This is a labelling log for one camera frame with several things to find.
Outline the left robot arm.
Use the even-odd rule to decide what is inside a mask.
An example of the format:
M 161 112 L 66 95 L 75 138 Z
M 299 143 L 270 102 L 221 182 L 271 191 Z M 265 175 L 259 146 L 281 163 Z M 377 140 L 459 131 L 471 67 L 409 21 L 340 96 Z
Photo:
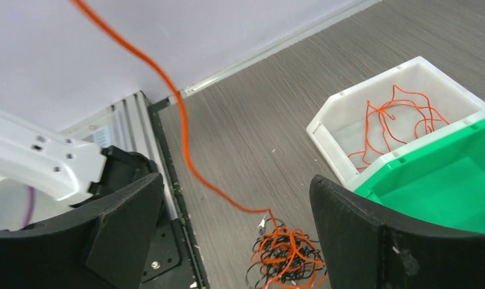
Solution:
M 104 120 L 64 135 L 0 109 L 0 204 L 22 207 L 27 185 L 78 207 L 154 171 L 146 103 L 118 102 Z

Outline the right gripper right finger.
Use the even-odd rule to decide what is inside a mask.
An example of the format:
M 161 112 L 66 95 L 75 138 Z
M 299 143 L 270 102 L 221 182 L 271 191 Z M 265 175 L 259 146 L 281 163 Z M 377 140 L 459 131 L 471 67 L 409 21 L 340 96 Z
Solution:
M 322 175 L 309 197 L 332 288 L 485 288 L 485 234 L 414 219 Z

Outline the white plastic bin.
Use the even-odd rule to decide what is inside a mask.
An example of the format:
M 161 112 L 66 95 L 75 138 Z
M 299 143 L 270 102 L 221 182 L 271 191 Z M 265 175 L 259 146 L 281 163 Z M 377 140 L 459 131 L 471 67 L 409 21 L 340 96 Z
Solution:
M 485 119 L 485 101 L 423 57 L 330 96 L 306 131 L 355 191 L 385 164 Z

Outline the green plastic bin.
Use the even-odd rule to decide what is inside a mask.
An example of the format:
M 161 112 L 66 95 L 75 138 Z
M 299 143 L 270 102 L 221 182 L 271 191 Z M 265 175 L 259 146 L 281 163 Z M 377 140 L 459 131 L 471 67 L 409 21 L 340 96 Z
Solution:
M 422 221 L 485 234 L 485 119 L 385 164 L 354 192 Z

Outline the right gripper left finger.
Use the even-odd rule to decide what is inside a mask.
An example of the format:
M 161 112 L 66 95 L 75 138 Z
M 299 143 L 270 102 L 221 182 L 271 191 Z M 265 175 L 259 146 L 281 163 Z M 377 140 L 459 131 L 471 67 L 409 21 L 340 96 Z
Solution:
M 164 184 L 151 173 L 20 231 L 0 231 L 0 288 L 138 288 Z

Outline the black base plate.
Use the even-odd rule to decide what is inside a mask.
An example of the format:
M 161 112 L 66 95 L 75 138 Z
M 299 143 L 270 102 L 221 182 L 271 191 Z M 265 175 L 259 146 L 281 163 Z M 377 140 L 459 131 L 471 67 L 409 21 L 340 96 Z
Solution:
M 163 176 L 165 201 L 150 244 L 141 288 L 210 288 L 205 266 L 178 181 L 159 112 L 169 106 L 164 100 L 148 106 L 153 153 Z

